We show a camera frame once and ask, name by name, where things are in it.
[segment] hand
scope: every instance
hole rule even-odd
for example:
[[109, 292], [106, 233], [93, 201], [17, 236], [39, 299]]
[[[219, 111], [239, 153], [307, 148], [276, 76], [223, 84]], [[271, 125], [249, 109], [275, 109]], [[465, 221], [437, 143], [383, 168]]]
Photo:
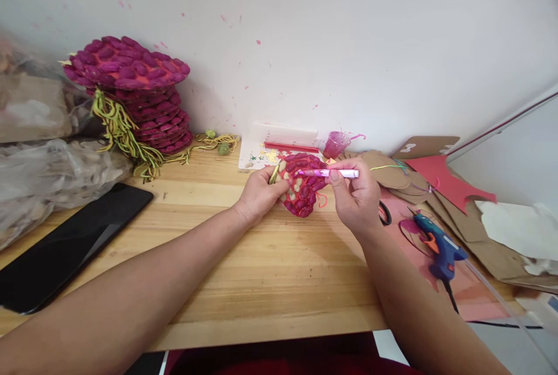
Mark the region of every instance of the hand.
[[[341, 222], [352, 231], [357, 239], [380, 228], [380, 186], [372, 177], [368, 166], [361, 158], [342, 160], [327, 167], [332, 170], [326, 183], [331, 183], [335, 194], [335, 208]], [[336, 169], [356, 169], [359, 176], [349, 184]]]
[[275, 166], [267, 166], [253, 172], [246, 182], [240, 199], [232, 206], [232, 209], [246, 218], [246, 222], [251, 227], [258, 224], [276, 200], [289, 190], [290, 182], [288, 180], [268, 184], [273, 170], [275, 170]]

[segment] blue glue gun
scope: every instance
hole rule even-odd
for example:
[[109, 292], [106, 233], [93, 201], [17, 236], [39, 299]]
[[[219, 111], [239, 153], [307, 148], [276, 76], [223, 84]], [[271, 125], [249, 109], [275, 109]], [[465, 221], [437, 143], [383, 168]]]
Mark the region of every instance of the blue glue gun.
[[424, 243], [435, 253], [434, 264], [428, 268], [430, 273], [442, 281], [451, 281], [455, 276], [455, 261], [467, 259], [467, 252], [430, 219], [410, 208], [409, 210], [413, 213], [414, 222], [429, 237]]

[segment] plastic bag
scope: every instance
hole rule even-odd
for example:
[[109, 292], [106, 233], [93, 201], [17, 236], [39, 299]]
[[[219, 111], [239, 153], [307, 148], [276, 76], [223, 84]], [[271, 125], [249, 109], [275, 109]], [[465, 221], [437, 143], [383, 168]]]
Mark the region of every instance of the plastic bag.
[[0, 31], [0, 143], [75, 135], [92, 119], [91, 104], [58, 63]]
[[103, 145], [55, 139], [0, 147], [0, 251], [53, 210], [94, 201], [130, 175], [130, 161], [97, 152]]

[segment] person's left hand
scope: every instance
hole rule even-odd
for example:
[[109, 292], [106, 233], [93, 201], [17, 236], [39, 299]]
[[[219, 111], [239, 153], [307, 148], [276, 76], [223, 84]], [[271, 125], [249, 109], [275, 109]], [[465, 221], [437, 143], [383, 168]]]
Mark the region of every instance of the person's left hand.
[[267, 166], [253, 172], [246, 182], [240, 199], [232, 206], [232, 209], [245, 218], [251, 227], [258, 224], [276, 200], [289, 190], [288, 180], [268, 184], [273, 170], [275, 166]]

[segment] forearm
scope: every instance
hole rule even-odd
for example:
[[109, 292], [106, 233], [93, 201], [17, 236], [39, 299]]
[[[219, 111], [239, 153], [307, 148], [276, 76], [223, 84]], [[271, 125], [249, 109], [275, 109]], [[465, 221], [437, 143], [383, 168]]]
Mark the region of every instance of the forearm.
[[108, 270], [0, 339], [0, 367], [123, 373], [248, 228], [227, 209]]
[[383, 228], [357, 238], [388, 325], [413, 366], [428, 374], [508, 374]]

